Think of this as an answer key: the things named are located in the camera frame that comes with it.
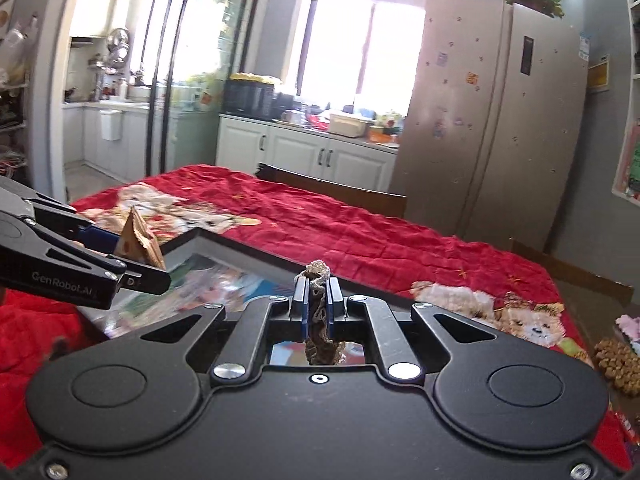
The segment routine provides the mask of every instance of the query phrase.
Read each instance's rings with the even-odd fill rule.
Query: snack package
[[[166,269],[158,240],[146,227],[146,222],[135,207],[129,210],[129,217],[120,233],[120,239],[113,254],[141,264]]]

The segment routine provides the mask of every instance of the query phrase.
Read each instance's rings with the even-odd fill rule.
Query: sliding glass door
[[[215,163],[224,82],[244,65],[256,1],[154,0],[142,55],[147,175]]]

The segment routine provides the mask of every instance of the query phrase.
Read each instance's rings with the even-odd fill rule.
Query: tiled floor
[[[69,193],[69,203],[98,193],[108,187],[122,185],[121,182],[110,176],[84,165],[65,170],[65,181]]]

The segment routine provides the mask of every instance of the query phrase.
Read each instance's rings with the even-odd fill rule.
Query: chair backrest
[[[298,189],[330,196],[347,205],[361,207],[374,214],[402,218],[406,209],[405,196],[343,186],[342,184],[335,184],[334,182],[281,170],[267,164],[259,164],[255,176],[268,182],[279,182]]]
[[[511,240],[511,252],[544,267],[546,272],[556,280],[615,298],[622,306],[627,306],[631,302],[634,294],[632,286],[608,280],[588,270],[558,260],[550,254],[541,253],[517,240]]]

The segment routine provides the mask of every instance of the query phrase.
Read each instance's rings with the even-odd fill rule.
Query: triangular cutout
[[[154,341],[156,343],[177,343],[182,339],[189,330],[198,322],[202,316],[200,314],[193,314],[189,317],[183,317],[182,319],[165,325],[158,330],[149,332],[140,337],[145,341]]]
[[[495,335],[489,334],[484,330],[480,330],[446,314],[435,314],[433,317],[442,325],[444,330],[449,332],[451,337],[459,343],[476,343],[478,341],[491,341],[491,339],[495,339]]]

